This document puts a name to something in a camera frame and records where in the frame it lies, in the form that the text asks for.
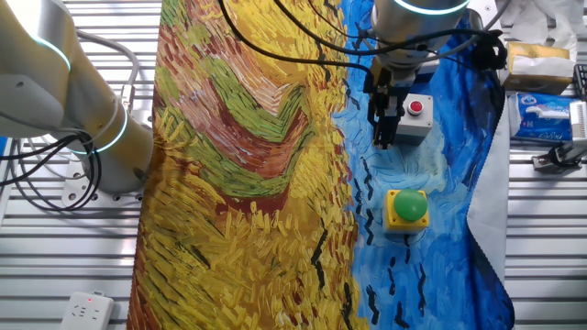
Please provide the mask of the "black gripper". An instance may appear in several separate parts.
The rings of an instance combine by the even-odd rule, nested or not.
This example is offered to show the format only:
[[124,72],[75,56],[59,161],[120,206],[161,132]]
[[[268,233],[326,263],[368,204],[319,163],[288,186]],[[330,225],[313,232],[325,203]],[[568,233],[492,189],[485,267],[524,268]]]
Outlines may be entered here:
[[404,115],[404,101],[415,82],[416,67],[386,67],[375,57],[370,67],[372,77],[365,82],[369,95],[368,119],[373,120],[373,143],[388,149],[397,126]]

